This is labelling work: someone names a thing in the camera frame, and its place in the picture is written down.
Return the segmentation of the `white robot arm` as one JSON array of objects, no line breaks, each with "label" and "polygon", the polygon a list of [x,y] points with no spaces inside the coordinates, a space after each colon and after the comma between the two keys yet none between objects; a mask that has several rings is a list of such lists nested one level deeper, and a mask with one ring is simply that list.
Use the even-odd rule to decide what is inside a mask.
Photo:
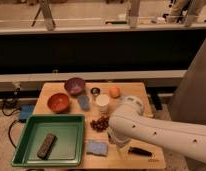
[{"label": "white robot arm", "polygon": [[206,163],[206,125],[164,121],[143,115],[136,96],[126,96],[109,118],[108,135],[120,148],[141,140]]}]

